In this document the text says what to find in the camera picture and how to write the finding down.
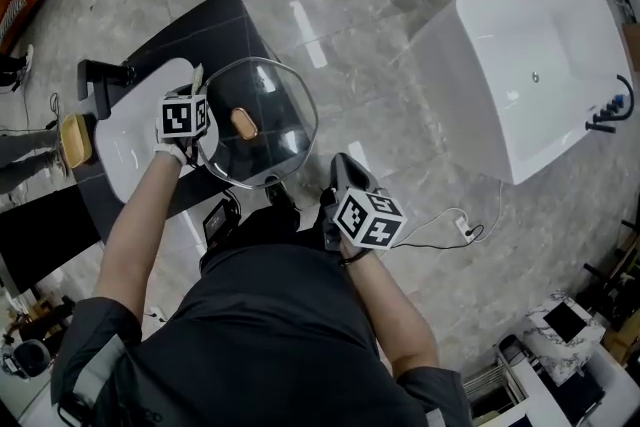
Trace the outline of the marble pattern cabinet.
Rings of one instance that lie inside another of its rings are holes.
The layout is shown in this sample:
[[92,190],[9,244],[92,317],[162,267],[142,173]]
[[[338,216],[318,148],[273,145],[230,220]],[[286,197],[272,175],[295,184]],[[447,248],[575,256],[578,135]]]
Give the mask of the marble pattern cabinet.
[[591,359],[605,328],[562,291],[552,293],[524,317],[522,341],[558,386]]

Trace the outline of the black topped sink cabinet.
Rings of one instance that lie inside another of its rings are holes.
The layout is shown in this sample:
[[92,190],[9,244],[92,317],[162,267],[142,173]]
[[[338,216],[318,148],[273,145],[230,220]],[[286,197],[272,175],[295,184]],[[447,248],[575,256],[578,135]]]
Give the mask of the black topped sink cabinet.
[[[213,74],[224,65],[248,56],[267,57],[267,44],[263,42],[251,20],[242,0],[206,0],[185,15],[172,22],[157,33],[140,48],[132,53],[122,63],[124,67],[133,68],[135,76],[127,85],[114,85],[109,82],[106,97],[102,92],[103,82],[98,81],[98,100],[89,93],[91,86],[78,85],[79,93],[86,88],[87,95],[82,100],[89,102],[89,109],[84,115],[88,127],[92,131],[99,121],[101,114],[106,114],[106,106],[115,112],[115,106],[130,97],[147,78],[170,58],[185,58],[192,65],[203,64],[205,74]],[[258,115],[257,125],[262,128],[262,122],[293,121],[293,104],[283,96],[285,93],[275,93],[275,100],[249,100],[250,108],[262,108]],[[267,156],[267,150],[256,150],[251,164],[254,171],[267,171],[269,166],[284,162],[284,150],[275,150],[275,146],[268,142],[268,148],[276,153]],[[101,157],[91,157],[88,163],[82,164],[74,177],[79,182],[79,190],[91,216],[94,226],[103,242],[109,236],[117,216],[126,200],[116,199],[116,194],[107,185],[106,164]],[[221,179],[214,178],[206,170],[193,170],[186,178],[180,178],[176,191],[171,200],[168,217],[176,215],[192,206],[208,199],[231,187]]]

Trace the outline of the white bathtub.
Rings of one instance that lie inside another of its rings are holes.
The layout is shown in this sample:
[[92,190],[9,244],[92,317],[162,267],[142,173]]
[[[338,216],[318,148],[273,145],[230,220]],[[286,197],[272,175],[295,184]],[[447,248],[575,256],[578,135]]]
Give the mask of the white bathtub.
[[409,48],[452,160],[513,185],[631,84],[606,0],[452,0]]

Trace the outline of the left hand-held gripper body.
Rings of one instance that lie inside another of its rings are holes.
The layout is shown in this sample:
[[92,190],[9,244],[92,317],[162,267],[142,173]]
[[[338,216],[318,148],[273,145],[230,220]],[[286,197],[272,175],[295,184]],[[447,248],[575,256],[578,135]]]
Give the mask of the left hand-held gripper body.
[[184,154],[198,149],[213,153],[213,114],[204,94],[167,95],[160,99],[156,117],[158,143],[176,146]]

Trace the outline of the person's left hand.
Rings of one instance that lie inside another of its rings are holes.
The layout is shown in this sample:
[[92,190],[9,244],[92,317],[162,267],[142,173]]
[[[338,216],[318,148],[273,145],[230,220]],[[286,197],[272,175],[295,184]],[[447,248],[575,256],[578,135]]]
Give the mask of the person's left hand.
[[188,161],[184,151],[177,144],[174,144],[174,143],[158,142],[155,144],[153,148],[153,153],[154,154],[167,153],[173,156],[180,163],[182,167],[184,167]]

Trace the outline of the black sink faucet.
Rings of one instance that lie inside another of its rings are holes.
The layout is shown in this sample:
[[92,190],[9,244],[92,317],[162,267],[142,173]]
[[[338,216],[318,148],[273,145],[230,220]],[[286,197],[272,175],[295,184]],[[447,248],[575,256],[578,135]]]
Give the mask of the black sink faucet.
[[86,100],[89,97],[89,87],[92,87],[97,118],[99,120],[108,119],[111,115],[109,86],[129,86],[135,76],[134,67],[84,59],[77,64],[78,100]]

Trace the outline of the person's right forearm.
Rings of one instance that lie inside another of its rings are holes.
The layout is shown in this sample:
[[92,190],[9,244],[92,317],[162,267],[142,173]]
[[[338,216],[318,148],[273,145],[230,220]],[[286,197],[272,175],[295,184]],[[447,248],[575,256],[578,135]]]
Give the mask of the person's right forearm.
[[[342,259],[360,249],[343,239]],[[440,366],[430,325],[411,303],[375,252],[346,267],[370,317],[376,338],[394,377],[420,368]]]

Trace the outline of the tan plastic basin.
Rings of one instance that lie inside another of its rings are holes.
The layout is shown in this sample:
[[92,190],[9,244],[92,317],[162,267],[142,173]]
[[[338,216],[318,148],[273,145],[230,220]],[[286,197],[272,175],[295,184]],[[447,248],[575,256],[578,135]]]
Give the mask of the tan plastic basin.
[[83,165],[93,156],[93,147],[83,115],[67,115],[60,127],[60,138],[64,158],[70,168]]

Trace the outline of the small cardboard box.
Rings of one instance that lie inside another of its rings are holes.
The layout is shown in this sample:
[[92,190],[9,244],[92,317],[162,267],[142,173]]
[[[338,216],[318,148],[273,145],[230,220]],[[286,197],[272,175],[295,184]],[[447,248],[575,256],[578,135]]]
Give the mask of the small cardboard box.
[[633,69],[640,73],[640,23],[624,24],[623,34]]

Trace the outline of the black wrist band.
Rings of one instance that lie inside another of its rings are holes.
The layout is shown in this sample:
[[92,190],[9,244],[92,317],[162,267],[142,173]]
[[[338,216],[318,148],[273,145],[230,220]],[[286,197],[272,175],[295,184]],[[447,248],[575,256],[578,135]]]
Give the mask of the black wrist band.
[[347,266],[349,266],[349,265],[361,260],[362,258],[364,258],[365,256],[367,256],[370,253],[372,253],[372,250],[364,248],[364,249],[360,250],[359,252],[357,252],[356,254],[348,257],[348,258],[343,258],[339,262],[339,265],[341,267],[347,267]]

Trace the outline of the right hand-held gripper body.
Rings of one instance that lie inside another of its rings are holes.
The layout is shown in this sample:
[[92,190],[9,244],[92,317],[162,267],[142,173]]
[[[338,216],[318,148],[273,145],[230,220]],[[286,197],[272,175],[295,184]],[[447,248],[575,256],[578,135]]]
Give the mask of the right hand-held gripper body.
[[407,223],[395,199],[355,188],[342,195],[327,188],[320,205],[324,214],[322,242],[327,251],[338,251],[341,237],[356,248],[388,250]]

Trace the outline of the black bathtub faucet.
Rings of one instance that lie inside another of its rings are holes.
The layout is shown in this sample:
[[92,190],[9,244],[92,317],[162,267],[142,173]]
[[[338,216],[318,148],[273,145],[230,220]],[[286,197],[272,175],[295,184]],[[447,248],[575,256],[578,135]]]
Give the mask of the black bathtub faucet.
[[622,75],[617,75],[616,79],[626,88],[626,93],[616,94],[598,113],[595,113],[592,120],[585,123],[587,131],[615,134],[614,123],[626,121],[633,114],[635,109],[634,88]]

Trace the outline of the person's black shoe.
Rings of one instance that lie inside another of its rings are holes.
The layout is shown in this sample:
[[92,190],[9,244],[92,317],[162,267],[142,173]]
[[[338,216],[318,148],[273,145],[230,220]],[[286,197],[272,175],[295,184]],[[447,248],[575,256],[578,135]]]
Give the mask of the person's black shoe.
[[271,181],[265,188],[269,206],[278,213],[298,214],[300,210],[282,182]]

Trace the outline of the person's left forearm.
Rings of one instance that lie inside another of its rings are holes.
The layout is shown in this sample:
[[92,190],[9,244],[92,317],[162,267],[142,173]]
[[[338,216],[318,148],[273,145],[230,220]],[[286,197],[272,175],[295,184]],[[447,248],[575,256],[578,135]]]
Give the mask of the person's left forearm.
[[94,295],[118,302],[138,320],[180,171],[175,156],[154,156],[112,227],[103,254]]

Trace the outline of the black waist-worn device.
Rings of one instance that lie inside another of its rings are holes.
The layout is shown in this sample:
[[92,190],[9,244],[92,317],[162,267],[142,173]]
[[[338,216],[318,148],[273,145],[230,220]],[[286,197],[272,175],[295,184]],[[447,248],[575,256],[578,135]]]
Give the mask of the black waist-worn device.
[[219,245],[239,226],[240,219],[239,203],[233,198],[223,198],[203,221],[207,247]]

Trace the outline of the person's black trousers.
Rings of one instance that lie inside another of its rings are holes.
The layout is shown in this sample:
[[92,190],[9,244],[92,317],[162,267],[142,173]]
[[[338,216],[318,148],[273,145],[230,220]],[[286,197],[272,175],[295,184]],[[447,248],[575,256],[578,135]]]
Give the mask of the person's black trousers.
[[294,207],[268,206],[256,210],[221,242],[208,249],[200,260],[200,271],[227,251],[251,246],[290,244],[324,250],[325,219],[325,210],[320,207],[313,226],[299,231],[300,214]]

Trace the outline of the glass pot lid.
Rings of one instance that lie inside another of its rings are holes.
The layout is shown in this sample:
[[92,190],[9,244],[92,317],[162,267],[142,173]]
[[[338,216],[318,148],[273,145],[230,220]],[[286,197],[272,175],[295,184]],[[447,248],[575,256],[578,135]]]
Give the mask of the glass pot lid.
[[251,56],[203,81],[210,126],[196,142],[198,165],[244,189],[295,174],[313,148],[319,117],[302,76]]

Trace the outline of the white sink basin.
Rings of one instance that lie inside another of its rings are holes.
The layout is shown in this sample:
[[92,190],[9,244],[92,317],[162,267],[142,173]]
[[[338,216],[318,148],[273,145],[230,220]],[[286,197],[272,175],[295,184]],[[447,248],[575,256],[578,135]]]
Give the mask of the white sink basin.
[[108,119],[97,123],[95,147],[121,202],[129,200],[153,158],[160,98],[188,85],[193,70],[184,58],[167,61],[114,105]]

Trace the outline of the person's black shirt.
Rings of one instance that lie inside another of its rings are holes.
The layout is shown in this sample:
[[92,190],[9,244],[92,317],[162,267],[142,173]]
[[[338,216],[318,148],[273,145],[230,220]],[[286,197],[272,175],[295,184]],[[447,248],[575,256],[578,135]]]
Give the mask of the person's black shirt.
[[175,314],[144,337],[122,304],[79,302],[56,358],[51,401],[123,345],[86,417],[93,427],[472,427],[459,374],[392,377],[344,268],[324,252],[262,245],[223,252]]

